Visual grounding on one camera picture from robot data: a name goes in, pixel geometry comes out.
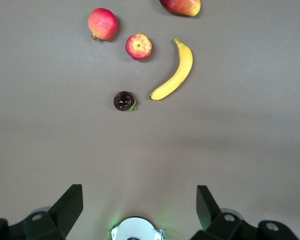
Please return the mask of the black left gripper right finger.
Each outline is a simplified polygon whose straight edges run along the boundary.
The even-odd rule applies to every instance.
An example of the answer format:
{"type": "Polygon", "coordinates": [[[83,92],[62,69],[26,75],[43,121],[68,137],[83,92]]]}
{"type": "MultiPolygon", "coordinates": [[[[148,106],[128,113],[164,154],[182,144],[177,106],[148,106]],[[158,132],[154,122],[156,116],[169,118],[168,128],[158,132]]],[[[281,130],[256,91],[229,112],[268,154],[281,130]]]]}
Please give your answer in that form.
{"type": "Polygon", "coordinates": [[[237,214],[222,212],[206,185],[196,189],[196,213],[201,230],[193,240],[298,240],[285,224],[262,220],[257,227],[240,219],[237,214]]]}

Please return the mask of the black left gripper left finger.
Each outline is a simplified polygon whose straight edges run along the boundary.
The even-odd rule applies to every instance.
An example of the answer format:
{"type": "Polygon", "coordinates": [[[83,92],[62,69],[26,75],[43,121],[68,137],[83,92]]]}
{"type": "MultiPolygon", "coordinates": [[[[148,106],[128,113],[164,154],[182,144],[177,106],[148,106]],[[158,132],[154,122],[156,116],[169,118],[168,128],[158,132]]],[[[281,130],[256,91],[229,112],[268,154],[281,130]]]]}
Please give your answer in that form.
{"type": "Polygon", "coordinates": [[[83,211],[83,187],[73,184],[48,210],[37,210],[19,223],[0,218],[0,240],[64,240],[83,211]]]}

